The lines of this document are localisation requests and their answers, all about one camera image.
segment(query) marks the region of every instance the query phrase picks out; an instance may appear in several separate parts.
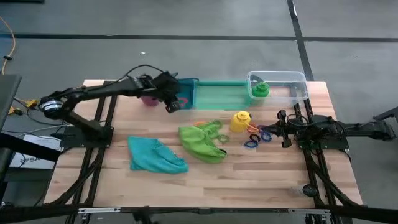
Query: teal towel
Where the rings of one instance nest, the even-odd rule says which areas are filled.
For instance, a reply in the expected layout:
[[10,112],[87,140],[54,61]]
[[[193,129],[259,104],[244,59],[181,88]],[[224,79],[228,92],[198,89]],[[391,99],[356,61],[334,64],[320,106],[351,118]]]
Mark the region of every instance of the teal towel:
[[177,157],[158,139],[129,136],[127,143],[132,155],[131,170],[148,170],[166,174],[188,172],[185,160]]

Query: green rag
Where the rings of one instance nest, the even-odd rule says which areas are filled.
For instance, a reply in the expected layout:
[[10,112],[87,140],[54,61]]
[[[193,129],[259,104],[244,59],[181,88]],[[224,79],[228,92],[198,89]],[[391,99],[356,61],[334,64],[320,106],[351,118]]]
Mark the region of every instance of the green rag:
[[217,138],[220,121],[189,127],[179,127],[182,146],[192,156],[208,163],[221,162],[226,157],[226,151],[218,148],[212,141]]

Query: gray floor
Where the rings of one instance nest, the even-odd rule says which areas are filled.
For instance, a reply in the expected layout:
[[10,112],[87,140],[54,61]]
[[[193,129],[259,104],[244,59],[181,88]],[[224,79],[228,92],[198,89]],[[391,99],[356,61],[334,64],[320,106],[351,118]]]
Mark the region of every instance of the gray floor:
[[[398,37],[394,0],[300,0],[295,7],[304,37]],[[0,4],[0,15],[17,33],[294,37],[284,0],[47,0],[44,5]],[[0,33],[6,31],[0,25]],[[10,46],[10,39],[0,39],[0,54],[6,54]],[[327,82],[341,121],[366,122],[398,106],[394,92],[398,42],[306,42],[305,46],[314,79]],[[296,41],[276,40],[18,39],[14,59],[7,71],[23,76],[17,94],[21,98],[48,95],[86,78],[118,78],[142,63],[202,79],[243,78],[251,70],[303,71]],[[35,117],[45,120],[40,114]],[[394,120],[388,122],[398,132]],[[41,127],[27,118],[12,117],[4,129]],[[398,209],[398,142],[361,138],[349,143],[364,203]],[[7,199],[18,205],[33,204],[49,175],[20,173],[42,180],[11,184]],[[163,223],[303,223],[302,217],[283,214],[168,214],[155,219]],[[92,221],[131,223],[132,217],[95,216]]]

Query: yellow cup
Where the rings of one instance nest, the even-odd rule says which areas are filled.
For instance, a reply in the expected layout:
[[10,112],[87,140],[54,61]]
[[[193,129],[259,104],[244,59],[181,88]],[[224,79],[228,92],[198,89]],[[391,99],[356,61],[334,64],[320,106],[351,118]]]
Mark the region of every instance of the yellow cup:
[[246,130],[248,124],[250,123],[250,114],[246,111],[240,111],[236,113],[231,120],[231,125],[229,129],[236,133],[241,133]]

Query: wooden table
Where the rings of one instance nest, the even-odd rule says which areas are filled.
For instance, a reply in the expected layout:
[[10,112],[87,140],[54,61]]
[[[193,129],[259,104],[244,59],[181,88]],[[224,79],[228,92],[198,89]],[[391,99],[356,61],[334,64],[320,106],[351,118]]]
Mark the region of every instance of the wooden table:
[[[102,83],[103,80],[85,80],[84,85]],[[335,117],[326,83],[307,82],[307,87],[314,114]],[[98,100],[84,101],[75,111],[86,119],[93,119],[97,104]],[[281,109],[293,113],[291,106],[252,106],[247,111],[253,115],[256,124],[269,125],[277,121],[276,114]],[[248,140],[249,134],[232,134],[228,130],[236,112],[180,110],[168,114],[164,105],[151,108],[144,106],[140,99],[119,96],[113,118],[113,142],[105,153],[94,206],[313,208],[312,198],[294,196],[289,190],[309,183],[302,151],[295,144],[283,149],[281,138],[275,136],[269,143],[260,143],[257,149],[246,149],[243,142]],[[220,133],[229,135],[231,140],[219,144],[228,152],[222,163],[206,164],[185,152],[178,138],[178,127],[214,119],[224,124]],[[159,138],[185,158],[189,172],[170,175],[131,171],[126,141],[130,135]],[[55,200],[74,183],[84,153],[85,149],[76,148],[60,156],[45,202]],[[354,202],[362,203],[347,156],[337,150],[325,150],[325,157],[331,180]],[[88,186],[85,186],[82,202],[87,193]]]

